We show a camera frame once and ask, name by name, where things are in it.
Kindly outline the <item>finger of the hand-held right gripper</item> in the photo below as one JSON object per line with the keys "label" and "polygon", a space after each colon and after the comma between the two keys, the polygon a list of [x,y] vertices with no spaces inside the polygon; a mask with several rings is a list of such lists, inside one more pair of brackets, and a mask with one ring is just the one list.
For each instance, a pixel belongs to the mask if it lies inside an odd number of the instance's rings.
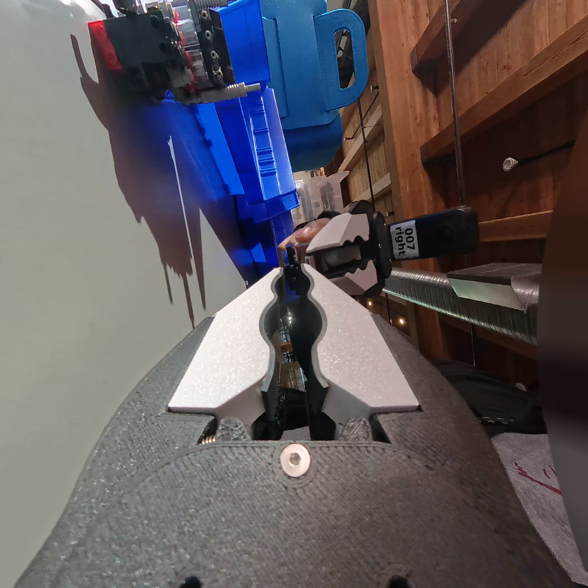
{"label": "finger of the hand-held right gripper", "polygon": [[326,270],[326,277],[350,296],[373,297],[382,292],[389,278],[389,264],[351,261]]}
{"label": "finger of the hand-held right gripper", "polygon": [[366,213],[345,212],[329,222],[315,235],[306,249],[307,254],[342,247],[357,239],[367,242],[370,234],[369,219]]}

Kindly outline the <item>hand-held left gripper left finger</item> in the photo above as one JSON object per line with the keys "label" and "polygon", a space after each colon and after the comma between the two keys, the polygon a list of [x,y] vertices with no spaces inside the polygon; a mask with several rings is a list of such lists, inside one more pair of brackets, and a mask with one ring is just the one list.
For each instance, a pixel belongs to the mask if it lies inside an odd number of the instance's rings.
{"label": "hand-held left gripper left finger", "polygon": [[253,439],[278,439],[278,352],[283,268],[216,313],[167,405],[168,412],[238,419]]}

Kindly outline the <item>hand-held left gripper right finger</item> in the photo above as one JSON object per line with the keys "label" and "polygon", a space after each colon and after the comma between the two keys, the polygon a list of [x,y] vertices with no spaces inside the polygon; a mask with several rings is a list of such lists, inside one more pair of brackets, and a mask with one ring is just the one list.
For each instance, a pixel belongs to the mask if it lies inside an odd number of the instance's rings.
{"label": "hand-held left gripper right finger", "polygon": [[336,425],[350,419],[420,408],[415,393],[370,312],[307,264],[307,297],[318,310],[321,329],[312,346],[312,367],[327,389],[321,411]]}

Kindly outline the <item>black brick assembly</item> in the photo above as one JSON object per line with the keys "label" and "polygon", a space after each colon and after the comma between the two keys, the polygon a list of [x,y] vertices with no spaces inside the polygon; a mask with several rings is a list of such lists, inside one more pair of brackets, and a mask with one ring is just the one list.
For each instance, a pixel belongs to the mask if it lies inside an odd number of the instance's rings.
{"label": "black brick assembly", "polygon": [[287,244],[279,252],[279,261],[283,267],[284,302],[290,303],[307,293],[307,279],[302,272],[297,252],[292,244]]}

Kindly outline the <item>blue plastic bin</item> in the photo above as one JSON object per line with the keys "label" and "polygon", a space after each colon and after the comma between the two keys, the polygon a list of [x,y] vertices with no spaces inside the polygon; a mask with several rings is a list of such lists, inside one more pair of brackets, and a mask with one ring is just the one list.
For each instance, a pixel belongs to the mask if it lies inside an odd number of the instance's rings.
{"label": "blue plastic bin", "polygon": [[298,206],[295,181],[273,89],[268,44],[259,1],[207,1],[212,39],[220,43],[224,87],[195,113],[212,132],[211,151],[236,196],[245,224],[292,224]]}
{"label": "blue plastic bin", "polygon": [[257,280],[277,268],[285,259],[279,245],[293,233],[290,210],[268,220],[255,223],[252,219],[239,220],[245,250],[252,258],[254,278]]}

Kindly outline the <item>person's right hand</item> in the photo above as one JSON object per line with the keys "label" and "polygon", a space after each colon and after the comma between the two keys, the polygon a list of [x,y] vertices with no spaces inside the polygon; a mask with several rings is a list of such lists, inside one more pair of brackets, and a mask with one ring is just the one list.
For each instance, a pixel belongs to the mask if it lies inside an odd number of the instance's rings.
{"label": "person's right hand", "polygon": [[296,252],[298,262],[304,262],[306,250],[313,238],[330,222],[329,218],[315,219],[294,230],[277,247],[279,264],[284,265],[284,253],[287,246],[292,246]]}

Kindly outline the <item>clear plastic storage box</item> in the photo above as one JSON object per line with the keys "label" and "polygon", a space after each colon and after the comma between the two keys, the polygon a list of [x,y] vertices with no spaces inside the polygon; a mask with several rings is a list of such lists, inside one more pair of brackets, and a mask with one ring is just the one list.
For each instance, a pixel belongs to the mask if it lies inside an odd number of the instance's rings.
{"label": "clear plastic storage box", "polygon": [[343,213],[345,205],[341,182],[348,175],[349,172],[344,171],[330,176],[295,180],[299,205],[292,210],[294,224],[313,221],[323,212]]}

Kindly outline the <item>black jacket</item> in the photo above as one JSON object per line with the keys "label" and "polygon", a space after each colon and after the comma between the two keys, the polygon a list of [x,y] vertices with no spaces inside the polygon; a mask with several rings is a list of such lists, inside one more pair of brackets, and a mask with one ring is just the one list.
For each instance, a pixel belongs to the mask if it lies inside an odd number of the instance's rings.
{"label": "black jacket", "polygon": [[489,437],[547,434],[538,391],[505,383],[463,362],[436,360],[433,365],[459,392]]}

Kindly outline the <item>blue felt bag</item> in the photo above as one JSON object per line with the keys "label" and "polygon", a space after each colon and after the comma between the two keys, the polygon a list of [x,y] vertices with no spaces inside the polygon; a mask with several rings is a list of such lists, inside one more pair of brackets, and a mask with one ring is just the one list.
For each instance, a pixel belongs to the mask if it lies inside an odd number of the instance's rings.
{"label": "blue felt bag", "polygon": [[[293,172],[328,165],[342,146],[340,108],[354,103],[369,79],[366,32],[348,9],[326,1],[261,1],[270,84]],[[336,34],[350,33],[355,78],[341,86]]]}

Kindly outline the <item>toy brick truck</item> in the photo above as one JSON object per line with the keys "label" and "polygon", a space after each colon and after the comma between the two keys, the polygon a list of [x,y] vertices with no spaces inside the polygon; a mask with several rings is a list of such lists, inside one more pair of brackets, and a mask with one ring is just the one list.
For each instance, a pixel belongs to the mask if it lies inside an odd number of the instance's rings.
{"label": "toy brick truck", "polygon": [[222,16],[242,11],[238,1],[114,1],[89,34],[126,91],[162,102],[214,104],[262,90],[261,81],[238,80]]}

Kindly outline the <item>metal ventilation duct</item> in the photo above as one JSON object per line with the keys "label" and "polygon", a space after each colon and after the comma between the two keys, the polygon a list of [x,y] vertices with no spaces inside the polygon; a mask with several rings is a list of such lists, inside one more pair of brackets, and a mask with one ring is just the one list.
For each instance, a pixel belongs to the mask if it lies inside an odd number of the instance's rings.
{"label": "metal ventilation duct", "polygon": [[393,269],[384,292],[537,344],[540,263],[489,263],[448,273]]}

